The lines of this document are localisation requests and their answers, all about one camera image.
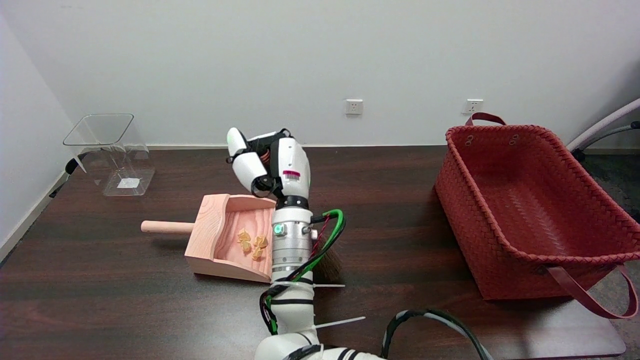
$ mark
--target robotic arm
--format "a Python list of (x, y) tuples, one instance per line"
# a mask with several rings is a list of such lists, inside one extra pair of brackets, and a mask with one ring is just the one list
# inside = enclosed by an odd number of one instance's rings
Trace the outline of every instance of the robotic arm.
[(272, 282), (269, 290), (260, 297), (260, 310), (271, 336), (258, 345), (255, 360), (386, 359), (396, 327), (414, 316), (443, 322), (469, 338), (482, 360), (492, 360), (470, 330), (457, 319), (437, 310), (398, 313), (389, 323), (384, 335), (383, 357), (320, 344), (317, 328), (360, 320), (363, 317), (324, 325), (314, 324), (314, 288), (318, 285), (314, 284), (310, 269), (313, 268), (314, 260), (321, 258), (322, 254), (313, 255), (312, 244), (317, 240), (317, 231), (312, 228), (312, 224), (317, 220), (314, 220), (308, 206), (311, 173), (307, 154), (286, 129), (247, 140), (240, 130), (233, 127), (227, 133), (227, 144), (227, 163), (232, 164), (240, 183), (254, 196), (267, 197), (273, 194), (277, 199), (271, 218)]

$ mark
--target white wall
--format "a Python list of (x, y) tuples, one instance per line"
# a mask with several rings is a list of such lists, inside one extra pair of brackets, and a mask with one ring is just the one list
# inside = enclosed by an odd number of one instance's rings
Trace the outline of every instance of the white wall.
[[(4, 0), (71, 119), (153, 144), (286, 126), (314, 144), (442, 144), (465, 99), (563, 140), (640, 97), (640, 1)], [(342, 100), (365, 100), (347, 119)], [(638, 145), (626, 138), (614, 145)]]
[(22, 221), (64, 171), (71, 154), (62, 139), (71, 127), (0, 15), (0, 261), (26, 230), (19, 229)]

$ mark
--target broom bristles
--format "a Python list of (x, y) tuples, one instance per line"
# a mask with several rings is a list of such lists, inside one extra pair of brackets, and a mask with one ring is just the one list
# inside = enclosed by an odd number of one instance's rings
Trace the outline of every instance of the broom bristles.
[[(325, 243), (326, 239), (324, 237), (318, 239), (318, 248), (323, 248)], [(324, 253), (322, 260), (314, 267), (314, 281), (320, 280), (329, 284), (337, 282), (340, 280), (340, 270), (342, 270), (342, 263), (334, 244)]]

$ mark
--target red woven basket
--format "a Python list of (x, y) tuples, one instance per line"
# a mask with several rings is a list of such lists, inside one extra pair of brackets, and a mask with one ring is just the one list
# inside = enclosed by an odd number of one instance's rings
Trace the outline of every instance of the red woven basket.
[[(640, 259), (640, 226), (540, 126), (476, 113), (447, 132), (436, 192), (484, 299), (572, 296), (606, 318), (637, 313), (622, 265)], [(624, 315), (586, 290), (614, 268), (629, 289)]]

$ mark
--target baseboard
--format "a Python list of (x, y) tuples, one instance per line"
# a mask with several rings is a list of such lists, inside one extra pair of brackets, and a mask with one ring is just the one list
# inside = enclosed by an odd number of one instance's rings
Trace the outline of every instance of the baseboard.
[[(339, 144), (326, 144), (326, 143), (306, 143), (302, 144), (302, 147), (389, 147), (389, 146), (446, 146), (443, 144), (369, 144), (369, 145), (339, 145)], [(154, 143), (147, 145), (149, 150), (202, 150), (202, 149), (226, 149), (227, 145), (224, 143), (212, 143), (212, 144), (163, 144)]]
[(585, 149), (586, 155), (636, 155), (640, 149)]
[(53, 192), (53, 190), (57, 189), (60, 185), (62, 185), (68, 179), (68, 175), (66, 172), (60, 174), (55, 183), (47, 190), (44, 194), (42, 194), (42, 199), (38, 201), (31, 210), (22, 218), (22, 220), (16, 225), (13, 229), (9, 237), (7, 237), (4, 244), (0, 246), (0, 264), (4, 261), (4, 258), (11, 252), (13, 247), (18, 244), (18, 241), (22, 239), (24, 234), (29, 230), (31, 224), (40, 216), (41, 212), (47, 207), (47, 205), (52, 200), (49, 197), (49, 194)]

